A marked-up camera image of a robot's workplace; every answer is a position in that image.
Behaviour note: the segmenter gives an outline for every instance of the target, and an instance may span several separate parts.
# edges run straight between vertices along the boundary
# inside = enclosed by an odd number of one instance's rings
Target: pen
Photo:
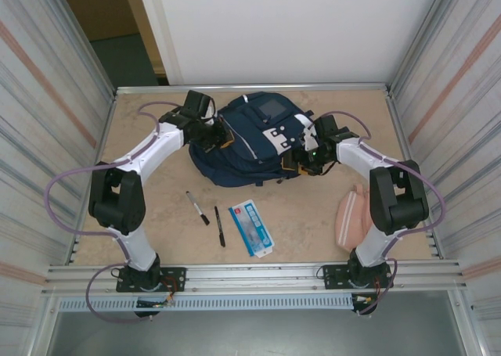
[[[191,203],[195,207],[195,210],[198,212],[198,214],[200,215],[200,217],[204,221],[205,225],[209,225],[209,223],[210,223],[209,220],[207,219],[207,217],[204,215],[204,213],[200,209],[200,206],[198,206],[198,203],[196,203],[195,198],[193,198],[191,193],[188,191],[186,191],[186,195],[188,196],[189,200],[191,201]]]
[[[225,236],[222,233],[221,218],[219,217],[219,211],[217,206],[214,206],[214,211],[216,212],[216,221],[218,221],[219,242],[221,243],[221,246],[224,248],[226,247],[226,242],[225,242]]]

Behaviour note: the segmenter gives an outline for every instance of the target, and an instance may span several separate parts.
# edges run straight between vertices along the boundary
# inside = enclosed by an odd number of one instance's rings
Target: backpack zipper
[[[229,126],[229,128],[233,131],[233,133],[235,133],[236,135],[238,135],[238,136],[240,137],[240,139],[242,139],[243,144],[247,147],[247,149],[249,150],[249,153],[251,153],[251,154],[252,154],[252,157],[253,157],[254,159],[257,159],[257,158],[258,158],[258,156],[257,156],[257,155],[256,155],[256,153],[253,151],[253,149],[251,148],[251,145],[249,145],[249,143],[245,140],[245,138],[244,138],[244,137],[242,137],[241,135],[239,135],[239,134],[237,133],[237,131],[236,131],[235,129],[233,129],[233,127],[229,124],[229,122],[228,122],[228,121],[226,121],[226,119],[225,119],[223,116],[221,116],[221,119],[223,119],[223,121],[226,123],[226,125],[228,125],[228,126]]]

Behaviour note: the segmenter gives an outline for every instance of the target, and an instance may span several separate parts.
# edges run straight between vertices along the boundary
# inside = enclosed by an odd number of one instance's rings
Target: blue and white package
[[[275,243],[263,224],[253,200],[230,207],[229,212],[251,257],[257,256],[261,258],[273,251]]]

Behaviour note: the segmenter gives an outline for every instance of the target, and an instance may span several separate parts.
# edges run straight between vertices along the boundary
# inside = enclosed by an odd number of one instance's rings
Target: beige table surface
[[[210,93],[218,108],[242,93]],[[363,119],[373,133],[370,145],[382,153],[402,158],[390,114],[381,91],[283,92],[303,110],[320,115],[329,110],[344,110]],[[183,103],[185,94],[120,95],[106,142],[103,160],[110,162],[127,153],[152,130],[150,119],[138,117],[136,109],[145,102],[169,100]],[[161,116],[168,106],[151,106]],[[347,117],[337,118],[362,134],[362,129]],[[339,202],[357,183],[365,180],[351,168],[337,164],[323,177],[301,176],[276,184],[266,182],[227,189],[215,186],[195,168],[188,147],[167,158],[145,185],[145,226],[152,247],[163,264],[236,264],[346,261],[348,253],[334,238],[334,220]],[[189,190],[211,220],[205,226],[186,197]],[[274,241],[273,253],[261,259],[249,257],[228,208],[254,200]],[[225,233],[226,248],[219,245],[214,216],[218,206]],[[84,230],[97,230],[95,219],[87,216]],[[106,237],[83,237],[74,260],[80,265],[100,265],[122,261],[116,243]],[[425,235],[407,236],[390,252],[398,259],[431,258]]]

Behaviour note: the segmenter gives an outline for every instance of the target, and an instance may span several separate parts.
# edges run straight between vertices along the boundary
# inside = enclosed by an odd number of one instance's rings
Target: corrugated metal wall
[[[61,171],[94,163],[113,94],[64,0],[0,0],[0,354],[18,354],[50,264],[72,241],[42,193]],[[53,207],[76,225],[89,177],[64,180]]]
[[[449,1],[395,97],[413,157],[448,205],[445,255],[460,260],[501,354],[501,0]]]

